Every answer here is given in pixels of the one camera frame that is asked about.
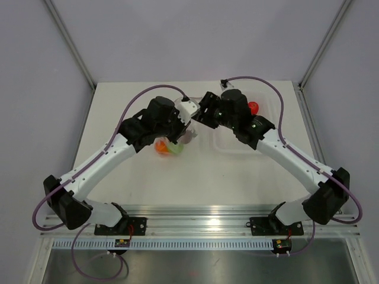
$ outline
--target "gray wall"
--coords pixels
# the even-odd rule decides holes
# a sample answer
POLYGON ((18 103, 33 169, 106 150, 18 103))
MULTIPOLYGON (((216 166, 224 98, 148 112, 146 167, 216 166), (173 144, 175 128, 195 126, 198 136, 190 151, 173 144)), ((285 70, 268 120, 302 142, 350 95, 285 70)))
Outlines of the gray wall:
POLYGON ((298 82, 342 0, 54 0, 97 82, 298 82))
POLYGON ((0 1, 1 283, 27 273, 42 181, 69 169, 90 97, 42 2, 0 1))
POLYGON ((364 209, 359 223, 372 265, 379 267, 379 2, 355 1, 306 97, 333 167, 351 173, 351 191, 364 209))

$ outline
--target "robotic arm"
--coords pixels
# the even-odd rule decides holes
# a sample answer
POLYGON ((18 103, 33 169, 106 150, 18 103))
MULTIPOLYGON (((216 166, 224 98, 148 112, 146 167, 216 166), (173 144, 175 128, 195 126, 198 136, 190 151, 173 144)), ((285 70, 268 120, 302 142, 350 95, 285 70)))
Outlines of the robotic arm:
POLYGON ((48 205, 70 230, 90 222, 123 231, 128 216, 121 206, 116 203, 102 204, 86 197, 115 167, 138 153, 144 146, 151 145, 155 138, 167 137, 176 143, 198 109, 198 104, 187 99, 176 107, 171 100, 161 96, 151 100, 147 109, 122 122, 107 151, 103 150, 107 146, 105 144, 87 161, 59 179, 51 175, 45 179, 43 185, 46 195, 60 186, 61 181, 70 181, 47 201, 48 205), (100 156, 99 159, 88 166, 97 156, 100 156), (74 178, 75 173, 84 167, 86 171, 74 178))
POLYGON ((325 225, 348 200, 348 194, 320 172, 328 173, 347 188, 349 173, 343 168, 335 171, 321 164, 287 140, 283 145, 273 123, 260 115, 251 114, 247 99, 240 90, 227 88, 221 97, 207 92, 194 119, 211 128, 222 125, 233 130, 240 142, 275 160, 304 185, 309 195, 292 202, 283 202, 270 213, 269 224, 275 232, 295 222, 309 219, 325 225), (320 171, 314 170, 296 156, 288 146, 317 164, 320 171))
POLYGON ((241 91, 229 88, 221 96, 207 92, 200 105, 188 98, 184 98, 176 107, 171 100, 161 96, 151 100, 147 109, 122 122, 110 147, 106 144, 83 164, 59 179, 54 176, 45 179, 46 195, 60 186, 61 181, 69 181, 62 190, 48 199, 49 206, 70 230, 90 222, 124 231, 128 215, 121 206, 116 203, 102 204, 86 197, 104 176, 144 146, 151 145, 156 138, 167 137, 176 143, 191 119, 211 128, 222 125, 233 130, 240 142, 278 162, 307 189, 309 195, 305 198, 283 202, 272 210, 268 218, 275 232, 309 219, 327 224, 348 200, 348 194, 343 189, 297 157, 288 146, 318 164, 320 171, 330 174, 348 188, 349 173, 346 170, 340 168, 335 171, 321 164, 287 140, 283 145, 274 124, 260 115, 252 115, 241 91), (100 158, 89 166, 97 156, 100 158), (74 178, 75 173, 83 168, 86 171, 74 178))

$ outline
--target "white table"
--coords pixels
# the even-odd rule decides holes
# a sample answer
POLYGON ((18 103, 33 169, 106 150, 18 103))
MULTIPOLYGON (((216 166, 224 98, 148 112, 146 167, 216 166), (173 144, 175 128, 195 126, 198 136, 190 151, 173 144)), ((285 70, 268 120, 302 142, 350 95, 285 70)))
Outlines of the white table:
MULTIPOLYGON (((99 83, 88 115, 75 166, 109 140, 129 100, 141 90, 167 83, 188 96, 207 91, 221 93, 219 81, 99 83)), ((284 97, 283 133, 295 145, 313 156, 306 127, 290 81, 271 81, 284 97)), ((264 92, 278 124, 280 101, 269 87, 252 80, 233 81, 241 89, 264 92)), ((138 99, 127 117, 156 96, 170 99, 180 94, 156 89, 138 99)), ((212 129, 195 125, 198 132, 180 156, 160 157, 153 146, 145 147, 105 177, 89 194, 100 202, 122 205, 262 205, 292 201, 307 194, 302 185, 270 158, 259 155, 233 156, 217 152, 211 141, 212 129)))

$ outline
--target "clear plastic tray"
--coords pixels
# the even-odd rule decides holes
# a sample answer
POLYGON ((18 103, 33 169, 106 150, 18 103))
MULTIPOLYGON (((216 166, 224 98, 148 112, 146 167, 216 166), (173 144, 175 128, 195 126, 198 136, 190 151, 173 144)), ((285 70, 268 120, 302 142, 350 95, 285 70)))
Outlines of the clear plastic tray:
MULTIPOLYGON (((256 102, 259 105, 258 115, 261 115, 268 120, 274 122, 274 114, 272 112, 272 102, 269 96, 264 92, 252 92, 242 90, 241 92, 247 97, 248 102, 256 102)), ((217 127, 213 131, 212 145, 216 151, 226 154, 237 155, 261 155, 260 152, 253 150, 249 146, 242 144, 237 140, 233 131, 226 127, 217 127)))

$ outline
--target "metal floor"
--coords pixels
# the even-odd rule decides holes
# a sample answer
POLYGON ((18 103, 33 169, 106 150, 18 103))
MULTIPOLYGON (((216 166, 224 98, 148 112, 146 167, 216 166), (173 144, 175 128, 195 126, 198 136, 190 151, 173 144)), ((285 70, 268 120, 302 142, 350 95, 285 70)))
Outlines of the metal floor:
MULTIPOLYGON (((294 240, 293 250, 304 246, 294 240)), ((84 265, 100 251, 78 250, 78 265, 84 265)), ((201 283, 358 283, 347 246, 343 240, 315 240, 310 249, 290 258, 255 256, 254 251, 128 251, 128 263, 121 277, 110 283, 121 284, 201 284, 201 283)), ((82 268, 95 277, 110 277, 119 261, 105 256, 82 268)), ((52 250, 44 284, 98 283, 79 275, 71 262, 69 250, 52 250)))

